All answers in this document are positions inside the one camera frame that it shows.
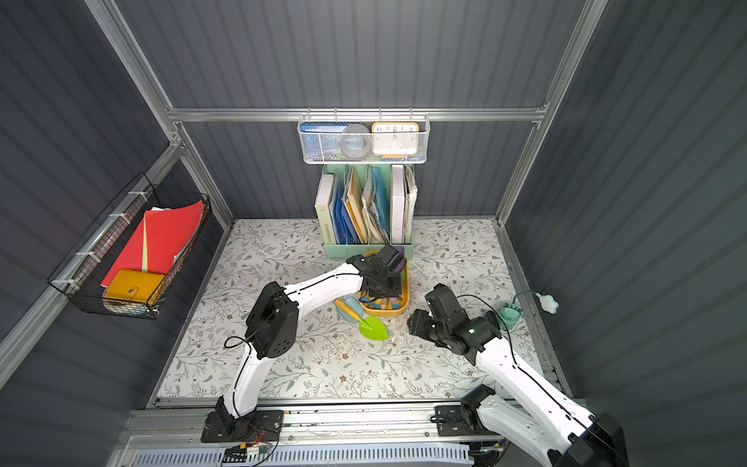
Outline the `purple shovel pink handle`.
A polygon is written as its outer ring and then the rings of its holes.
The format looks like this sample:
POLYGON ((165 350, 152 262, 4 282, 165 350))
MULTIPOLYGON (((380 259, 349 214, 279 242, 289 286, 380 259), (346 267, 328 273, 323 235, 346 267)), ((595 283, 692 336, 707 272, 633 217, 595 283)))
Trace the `purple shovel pink handle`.
POLYGON ((393 259, 392 272, 394 272, 394 274, 400 274, 407 265, 407 256, 405 254, 406 249, 404 246, 395 246, 394 249, 397 254, 393 259))

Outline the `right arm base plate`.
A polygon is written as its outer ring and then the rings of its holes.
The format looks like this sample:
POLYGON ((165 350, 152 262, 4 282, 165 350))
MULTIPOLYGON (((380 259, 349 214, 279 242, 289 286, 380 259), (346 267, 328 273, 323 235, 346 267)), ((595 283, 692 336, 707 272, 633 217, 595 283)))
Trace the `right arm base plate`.
POLYGON ((459 404, 436 406, 430 421, 442 437, 497 436, 482 425, 476 414, 463 410, 459 404))

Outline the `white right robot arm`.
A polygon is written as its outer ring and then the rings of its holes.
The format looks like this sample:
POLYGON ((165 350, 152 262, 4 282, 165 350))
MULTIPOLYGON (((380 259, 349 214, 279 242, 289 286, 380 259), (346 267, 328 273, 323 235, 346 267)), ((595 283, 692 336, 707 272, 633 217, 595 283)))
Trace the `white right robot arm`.
POLYGON ((409 317, 410 334, 465 358, 517 401, 506 403, 484 384, 474 388, 460 401, 460 422, 468 430, 501 435, 543 466, 630 463, 618 420, 593 414, 530 368, 494 307, 470 317, 445 284, 436 285, 426 303, 409 317))

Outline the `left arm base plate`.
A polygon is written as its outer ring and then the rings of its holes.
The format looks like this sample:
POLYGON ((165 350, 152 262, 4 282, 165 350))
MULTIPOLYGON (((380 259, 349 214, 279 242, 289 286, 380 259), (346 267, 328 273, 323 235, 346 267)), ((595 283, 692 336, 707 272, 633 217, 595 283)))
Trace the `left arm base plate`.
POLYGON ((208 414, 200 441, 204 444, 276 443, 279 441, 283 411, 256 411, 234 420, 228 414, 213 411, 208 414))

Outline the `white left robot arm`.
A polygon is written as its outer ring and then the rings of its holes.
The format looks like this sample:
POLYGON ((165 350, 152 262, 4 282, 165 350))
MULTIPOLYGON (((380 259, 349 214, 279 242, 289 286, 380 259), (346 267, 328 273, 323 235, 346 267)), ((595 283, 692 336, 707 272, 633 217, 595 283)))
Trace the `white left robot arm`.
POLYGON ((299 323, 336 299, 363 292, 374 299, 401 299, 407 258, 386 245, 370 256, 355 255, 334 270, 307 281, 268 283, 254 303, 239 342, 243 354, 237 375, 216 403, 213 416, 226 435, 254 424, 259 393, 274 361, 295 344, 299 323))

